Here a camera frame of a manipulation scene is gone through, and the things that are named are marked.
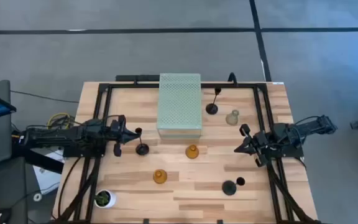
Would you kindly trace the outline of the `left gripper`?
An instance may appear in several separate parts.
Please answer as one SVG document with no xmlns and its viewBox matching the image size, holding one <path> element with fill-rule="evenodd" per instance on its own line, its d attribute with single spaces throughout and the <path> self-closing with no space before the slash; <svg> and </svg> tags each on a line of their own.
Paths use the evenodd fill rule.
<svg viewBox="0 0 358 224">
<path fill-rule="evenodd" d="M 113 153 L 116 157 L 121 157 L 121 140 L 123 132 L 129 137 L 125 137 L 125 143 L 133 141 L 135 139 L 139 139 L 142 134 L 142 128 L 136 128 L 134 131 L 125 129 L 124 126 L 126 124 L 126 118 L 124 115 L 117 115 L 116 119 L 112 120 L 110 125 L 110 130 L 112 132 L 112 138 L 116 142 L 114 144 Z"/>
</svg>

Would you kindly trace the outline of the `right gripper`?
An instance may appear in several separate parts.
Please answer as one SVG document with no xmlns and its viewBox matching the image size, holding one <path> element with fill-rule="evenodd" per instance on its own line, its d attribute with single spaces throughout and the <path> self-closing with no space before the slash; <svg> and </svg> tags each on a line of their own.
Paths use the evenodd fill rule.
<svg viewBox="0 0 358 224">
<path fill-rule="evenodd" d="M 244 136 L 244 140 L 240 146 L 235 148 L 236 153 L 245 153 L 255 155 L 255 163 L 258 167 L 262 167 L 268 163 L 266 156 L 262 153 L 268 145 L 267 138 L 264 132 L 258 132 L 253 136 L 250 135 L 250 127 L 247 124 L 242 124 L 240 127 L 240 133 Z"/>
</svg>

